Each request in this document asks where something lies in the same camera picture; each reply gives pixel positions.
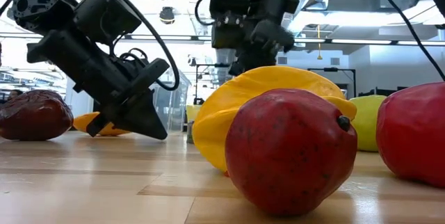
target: wooden table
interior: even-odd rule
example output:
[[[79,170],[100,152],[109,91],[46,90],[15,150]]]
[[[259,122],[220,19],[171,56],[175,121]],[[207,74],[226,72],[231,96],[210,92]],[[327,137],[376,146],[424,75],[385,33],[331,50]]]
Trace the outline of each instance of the wooden table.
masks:
[[[392,177],[360,153],[351,178],[311,214],[274,219],[246,202],[182,134],[0,140],[0,224],[445,223],[445,191]]]

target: fake fruit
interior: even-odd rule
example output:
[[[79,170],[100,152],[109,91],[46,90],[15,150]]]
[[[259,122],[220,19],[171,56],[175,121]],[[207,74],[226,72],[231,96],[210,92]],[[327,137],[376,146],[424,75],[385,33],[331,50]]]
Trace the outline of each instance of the fake fruit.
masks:
[[[8,140],[46,141],[71,128],[73,116],[62,97],[50,90],[32,90],[0,109],[0,136]]]
[[[445,82],[406,88],[383,101],[377,145],[397,176],[445,187],[444,102]]]
[[[225,143],[235,187],[263,211],[306,214],[353,170],[357,134],[333,104],[299,89],[271,90],[245,103]]]
[[[79,131],[86,133],[86,127],[90,122],[99,115],[99,112],[86,113],[80,115],[74,119],[74,128]],[[100,136],[119,136],[122,134],[129,134],[129,131],[122,129],[115,129],[113,123],[109,123],[105,128],[103,128],[98,134]]]
[[[201,106],[193,123],[193,141],[201,155],[222,172],[227,171],[224,146],[227,132],[239,108],[249,99],[276,88],[300,88],[335,104],[353,119],[356,108],[328,79],[294,67],[259,67],[224,83]]]
[[[357,115],[352,124],[357,132],[361,151],[377,152],[375,129],[377,127],[377,113],[386,96],[369,95],[352,98],[350,101],[357,107]]]

